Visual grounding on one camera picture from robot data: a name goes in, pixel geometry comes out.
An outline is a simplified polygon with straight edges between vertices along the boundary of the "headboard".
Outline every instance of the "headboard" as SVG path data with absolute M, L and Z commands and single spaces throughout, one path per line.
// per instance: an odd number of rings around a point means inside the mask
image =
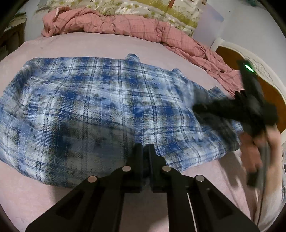
M 252 63 L 265 99 L 277 107 L 277 127 L 281 133 L 282 144 L 286 142 L 286 88 L 276 73 L 251 51 L 221 38 L 214 41 L 211 50 L 218 53 L 224 62 L 235 70 L 238 70 L 238 60 L 248 59 Z

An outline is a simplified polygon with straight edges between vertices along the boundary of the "white headboard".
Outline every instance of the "white headboard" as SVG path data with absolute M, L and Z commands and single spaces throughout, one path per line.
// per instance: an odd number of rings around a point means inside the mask
M 236 45 L 234 43 L 226 42 L 221 38 L 217 38 L 211 46 L 212 51 L 216 51 L 218 47 L 225 47 L 239 53 L 243 58 L 251 61 L 255 72 L 268 84 L 272 85 L 281 94 L 286 105 L 286 88 L 277 74 L 257 55 L 251 51 Z M 286 130 L 281 134 L 282 143 L 286 142 Z

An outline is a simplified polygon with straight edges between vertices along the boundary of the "hand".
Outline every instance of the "hand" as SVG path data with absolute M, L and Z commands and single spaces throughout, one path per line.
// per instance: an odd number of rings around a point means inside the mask
M 276 126 L 267 127 L 266 133 L 262 133 L 254 139 L 246 132 L 240 135 L 241 161 L 247 172 L 254 173 L 257 169 L 262 167 L 263 164 L 258 147 L 264 146 L 266 141 L 268 141 L 271 149 L 270 166 L 281 162 L 281 135 Z

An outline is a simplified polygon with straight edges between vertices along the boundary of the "bed sheet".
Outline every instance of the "bed sheet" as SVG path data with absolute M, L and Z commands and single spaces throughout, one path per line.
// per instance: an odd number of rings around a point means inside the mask
M 226 95 L 229 95 L 203 69 L 172 53 L 161 44 L 128 36 L 69 33 L 27 41 L 2 60 L 0 62 L 0 96 L 17 71 L 32 58 L 91 56 L 124 59 L 128 53 L 136 54 L 142 63 L 168 70 L 178 68 L 188 79 L 204 88 L 211 89 L 218 86 Z M 256 205 L 255 192 L 246 186 L 246 174 L 234 153 L 229 153 L 220 160 L 192 167 L 184 174 L 204 175 L 241 211 L 252 218 Z M 70 189 L 44 185 L 27 178 L 0 161 L 0 204 L 21 232 L 69 191 Z M 127 194 L 120 231 L 167 232 L 166 196 L 154 195 L 147 189 L 142 194 Z

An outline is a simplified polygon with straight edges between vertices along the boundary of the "silver screw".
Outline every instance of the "silver screw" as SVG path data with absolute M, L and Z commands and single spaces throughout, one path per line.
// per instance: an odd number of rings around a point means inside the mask
M 131 171 L 131 167 L 126 165 L 126 166 L 122 167 L 122 170 L 124 172 L 129 172 L 129 171 Z
M 90 176 L 90 177 L 88 177 L 88 182 L 89 182 L 89 183 L 94 183 L 94 182 L 96 182 L 96 181 L 97 181 L 96 176 Z
M 164 172 L 169 172 L 169 171 L 171 171 L 171 167 L 169 167 L 169 166 L 163 166 L 163 167 L 162 167 L 162 170 L 163 170 Z
M 202 175 L 197 175 L 197 176 L 196 176 L 196 180 L 199 181 L 199 182 L 203 182 L 203 181 L 204 181 L 204 176 L 202 176 Z

